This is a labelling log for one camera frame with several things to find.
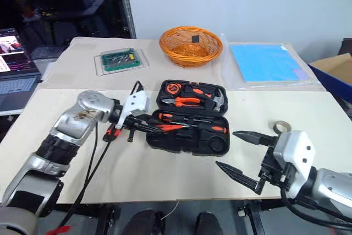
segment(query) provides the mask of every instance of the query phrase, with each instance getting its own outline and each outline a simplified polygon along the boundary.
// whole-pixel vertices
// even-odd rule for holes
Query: blue box
[[[309,67],[327,91],[352,103],[352,56],[350,53],[310,63]]]

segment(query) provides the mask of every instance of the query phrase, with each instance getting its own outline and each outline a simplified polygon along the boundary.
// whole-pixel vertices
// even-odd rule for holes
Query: black tool case
[[[224,102],[219,111],[216,111],[216,103],[213,99],[214,97],[220,97],[220,91],[223,95]],[[162,102],[164,99],[176,99],[177,97],[195,97],[199,98],[201,102],[185,103],[187,105],[199,105],[199,107],[176,107],[173,103]],[[228,109],[228,100],[226,97],[226,91],[222,86],[205,83],[192,83],[181,80],[166,80],[162,83],[156,100],[159,109],[154,111],[152,114],[153,118],[160,118],[161,114],[171,114],[173,117],[177,118],[180,118],[181,115],[184,116],[185,119],[173,122],[184,123],[191,126],[161,134],[147,133],[146,141],[152,148],[170,152],[185,151],[192,152],[193,155],[212,156],[222,156],[229,151],[229,123],[223,117]],[[205,120],[210,121],[210,123],[195,120]],[[164,121],[163,124],[175,123]],[[224,131],[215,132],[213,129],[209,131],[209,126],[216,129],[223,128]]]

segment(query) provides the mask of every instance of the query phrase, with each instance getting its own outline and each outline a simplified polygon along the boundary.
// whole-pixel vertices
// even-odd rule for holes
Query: tool case
[[[223,117],[228,100],[222,86],[166,80],[156,101],[159,109],[154,111],[152,118],[162,119],[163,124],[185,124],[188,127],[165,133],[147,133],[146,141],[152,148],[176,153],[192,152],[193,155],[222,156],[228,152],[229,123]]]

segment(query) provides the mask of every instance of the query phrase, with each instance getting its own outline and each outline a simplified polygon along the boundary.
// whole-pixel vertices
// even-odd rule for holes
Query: laptop
[[[40,78],[16,30],[0,30],[0,112],[23,109]]]

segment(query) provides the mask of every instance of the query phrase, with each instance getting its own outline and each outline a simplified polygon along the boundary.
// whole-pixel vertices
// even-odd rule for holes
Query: black cable
[[[98,122],[95,123],[95,142],[94,142],[93,152],[92,152],[92,155],[91,155],[91,157],[90,157],[89,166],[88,166],[88,171],[87,171],[86,179],[84,180],[84,183],[86,183],[86,182],[88,181],[89,174],[90,174],[90,170],[91,170],[92,164],[93,164],[93,159],[94,159],[95,151],[96,151],[96,149],[97,149],[97,145],[98,145]]]
[[[141,91],[141,90],[144,89],[143,86],[142,86],[142,84],[141,84],[141,82],[139,82],[139,81],[137,80],[137,82],[134,84],[134,86],[133,86],[133,88],[132,88],[132,90],[131,90],[130,95],[132,95],[132,94],[134,93],[134,90],[136,90],[137,85],[139,85],[139,86],[138,86],[138,89],[137,89],[137,92],[139,92],[139,91]]]
[[[349,218],[349,217],[345,217],[339,213],[336,213],[335,211],[332,211],[330,209],[326,209],[325,207],[322,207],[322,206],[319,206],[319,205],[314,205],[314,207],[317,209],[317,210],[320,210],[320,211],[323,211],[324,213],[326,214],[329,214],[333,217],[336,217],[336,218],[339,218],[341,220],[344,220],[346,222],[350,222],[352,223],[352,218]]]
[[[287,199],[286,196],[286,191],[284,189],[281,189],[281,199],[282,202],[284,203],[284,205],[296,216],[309,221],[311,223],[320,225],[320,226],[324,226],[324,227],[330,227],[330,228],[334,228],[334,229],[342,229],[345,231],[352,231],[352,225],[351,224],[343,224],[343,223],[337,223],[337,222],[330,222],[330,221],[325,221],[325,220],[321,220],[319,218],[315,218],[312,217],[310,215],[307,215],[305,213],[303,213],[302,211],[298,210],[297,208],[295,208],[290,201]]]
[[[83,185],[83,188],[80,192],[80,194],[78,195],[78,197],[76,198],[75,202],[73,203],[73,205],[70,207],[69,211],[67,212],[67,214],[65,215],[65,218],[61,221],[60,225],[58,227],[62,227],[64,226],[68,221],[69,219],[73,216],[74,214],[74,211],[75,209],[77,208],[77,206],[81,203],[82,201],[82,198],[83,198],[83,195],[84,195],[84,192],[85,192],[85,189],[86,187],[88,186],[90,180],[91,180],[91,177],[94,175],[97,167],[99,166],[102,158],[104,157],[105,155],[105,150],[103,152],[103,154],[100,156],[99,158],[99,161],[98,163],[96,164],[93,172],[91,175],[90,174],[90,170],[91,170],[91,167],[92,167],[92,163],[93,163],[93,159],[94,159],[94,155],[95,155],[95,151],[96,151],[96,148],[97,148],[97,144],[98,144],[98,123],[96,123],[95,125],[95,143],[94,143],[94,147],[93,147],[93,152],[92,152],[92,155],[91,155],[91,158],[90,158],[90,162],[89,162],[89,166],[88,166],[88,170],[87,170],[87,174],[86,174],[86,179],[84,181],[84,185]]]

